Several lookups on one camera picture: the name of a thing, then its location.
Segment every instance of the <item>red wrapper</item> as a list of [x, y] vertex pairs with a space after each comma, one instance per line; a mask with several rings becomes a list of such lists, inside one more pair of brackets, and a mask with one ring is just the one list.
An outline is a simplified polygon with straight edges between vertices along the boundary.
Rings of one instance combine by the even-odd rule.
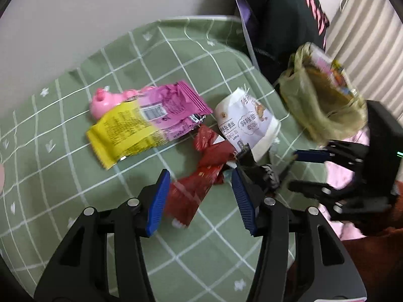
[[170, 186], [164, 211], [186, 226], [189, 226], [211, 186], [223, 183], [220, 172], [224, 164], [234, 160], [235, 148], [227, 140], [214, 144], [217, 137], [217, 133], [201, 125], [193, 142], [195, 149], [202, 153], [196, 171]]

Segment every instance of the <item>pink plastic toy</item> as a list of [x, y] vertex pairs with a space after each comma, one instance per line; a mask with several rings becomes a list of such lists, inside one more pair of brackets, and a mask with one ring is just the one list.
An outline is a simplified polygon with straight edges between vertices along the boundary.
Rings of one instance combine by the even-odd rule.
[[141, 90], [127, 90], [123, 93], [111, 93], [103, 88], [98, 88], [95, 95], [92, 97], [92, 102], [90, 105], [90, 111], [92, 116], [99, 120], [106, 114], [109, 110], [113, 109], [117, 105], [121, 104], [129, 98], [141, 94], [142, 92], [152, 90], [154, 87], [146, 86]]

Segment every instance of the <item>checkered tablecloth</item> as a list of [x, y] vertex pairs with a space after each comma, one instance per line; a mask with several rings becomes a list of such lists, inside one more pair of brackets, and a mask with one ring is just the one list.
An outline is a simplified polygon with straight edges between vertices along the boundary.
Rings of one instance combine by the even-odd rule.
[[[6, 176], [0, 198], [0, 253], [30, 294], [85, 207], [115, 208], [154, 183], [161, 169], [180, 178], [194, 171], [199, 159], [186, 136], [128, 157], [109, 171], [103, 169], [85, 137], [93, 124], [88, 102], [96, 88], [122, 92], [183, 79], [214, 108], [237, 87], [246, 86], [281, 120], [280, 142], [271, 155], [279, 171], [294, 149], [315, 147], [244, 50], [236, 18], [154, 22], [102, 48], [0, 120], [0, 157]], [[218, 132], [212, 116], [205, 123]], [[289, 177], [325, 181], [326, 174], [321, 165], [299, 163]], [[279, 199], [297, 209], [314, 203], [285, 185]], [[290, 242], [291, 261], [293, 237]], [[231, 187], [214, 186], [188, 229], [163, 219], [154, 236], [142, 240], [156, 299], [245, 301], [260, 243], [245, 230]], [[110, 235], [108, 280], [110, 292], [117, 294], [113, 248]]]

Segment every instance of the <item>translucent plastic bag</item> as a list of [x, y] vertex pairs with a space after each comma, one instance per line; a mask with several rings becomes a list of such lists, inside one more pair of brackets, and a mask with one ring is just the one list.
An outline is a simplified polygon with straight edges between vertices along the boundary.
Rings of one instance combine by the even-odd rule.
[[367, 123], [365, 100], [343, 67], [313, 43], [291, 56], [278, 83], [289, 111], [320, 145], [352, 137]]

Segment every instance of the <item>metal screw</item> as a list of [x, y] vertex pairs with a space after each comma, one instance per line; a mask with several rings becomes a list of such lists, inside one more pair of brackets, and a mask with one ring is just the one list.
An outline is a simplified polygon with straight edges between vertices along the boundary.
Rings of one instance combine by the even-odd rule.
[[90, 216], [90, 215], [92, 215], [94, 213], [94, 211], [95, 211], [95, 209], [93, 207], [85, 208], [84, 215]]
[[137, 207], [139, 204], [140, 204], [140, 200], [136, 199], [136, 198], [133, 198], [133, 199], [130, 199], [127, 201], [127, 205], [129, 207]]
[[322, 192], [325, 193], [325, 194], [328, 194], [328, 195], [332, 193], [332, 191], [330, 189], [326, 188], [326, 187], [322, 188]]
[[266, 205], [275, 205], [276, 204], [276, 200], [273, 198], [264, 198], [264, 203]]
[[333, 207], [333, 210], [336, 211], [337, 213], [343, 213], [343, 209], [341, 209], [341, 207], [339, 207], [338, 205], [335, 205]]
[[318, 208], [315, 208], [315, 207], [309, 207], [308, 212], [313, 216], [319, 215], [319, 210], [318, 210]]

